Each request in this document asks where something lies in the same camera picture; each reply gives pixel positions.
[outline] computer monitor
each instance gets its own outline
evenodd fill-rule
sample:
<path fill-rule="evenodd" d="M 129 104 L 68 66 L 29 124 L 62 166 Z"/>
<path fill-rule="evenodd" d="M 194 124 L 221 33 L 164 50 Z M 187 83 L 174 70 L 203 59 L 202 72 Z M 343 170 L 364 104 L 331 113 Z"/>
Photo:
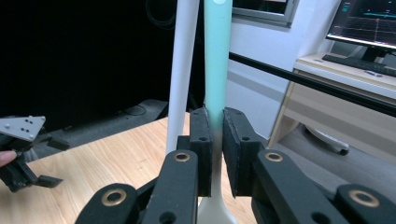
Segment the computer monitor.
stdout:
<path fill-rule="evenodd" d="M 396 51 L 396 1 L 341 0 L 327 39 L 368 47 L 364 61 Z"/>

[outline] metal bracket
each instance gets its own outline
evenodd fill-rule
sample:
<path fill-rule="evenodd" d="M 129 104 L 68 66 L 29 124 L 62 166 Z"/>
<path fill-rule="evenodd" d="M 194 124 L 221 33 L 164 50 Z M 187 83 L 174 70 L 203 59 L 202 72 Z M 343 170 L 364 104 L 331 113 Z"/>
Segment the metal bracket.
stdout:
<path fill-rule="evenodd" d="M 32 116 L 0 119 L 0 133 L 33 142 L 45 121 L 45 117 Z"/>

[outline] floor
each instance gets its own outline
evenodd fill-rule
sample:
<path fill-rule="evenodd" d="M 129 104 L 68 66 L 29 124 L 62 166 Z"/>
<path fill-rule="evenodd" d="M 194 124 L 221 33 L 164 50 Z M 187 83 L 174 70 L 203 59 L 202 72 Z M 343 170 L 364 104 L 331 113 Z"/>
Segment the floor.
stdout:
<path fill-rule="evenodd" d="M 70 127 L 51 133 L 77 147 L 99 138 L 132 129 L 154 121 L 163 115 L 167 102 L 147 100 L 139 105 L 118 111 L 113 117 Z M 335 193 L 346 183 L 361 184 L 386 195 L 396 203 L 396 167 L 351 147 L 345 156 L 336 148 L 318 140 L 300 124 L 293 132 L 276 143 L 273 149 L 288 154 L 300 169 L 317 184 Z M 45 144 L 37 145 L 26 157 L 28 161 L 43 158 L 61 150 Z"/>

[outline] mint green pole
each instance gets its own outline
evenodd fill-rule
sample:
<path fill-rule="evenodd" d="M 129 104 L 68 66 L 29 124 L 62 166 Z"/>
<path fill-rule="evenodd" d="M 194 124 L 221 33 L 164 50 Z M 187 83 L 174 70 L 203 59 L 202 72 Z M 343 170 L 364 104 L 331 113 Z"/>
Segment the mint green pole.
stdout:
<path fill-rule="evenodd" d="M 212 196 L 198 207 L 198 223 L 236 223 L 221 195 L 221 143 L 223 109 L 230 49 L 232 0 L 205 0 L 205 107 L 213 131 Z"/>

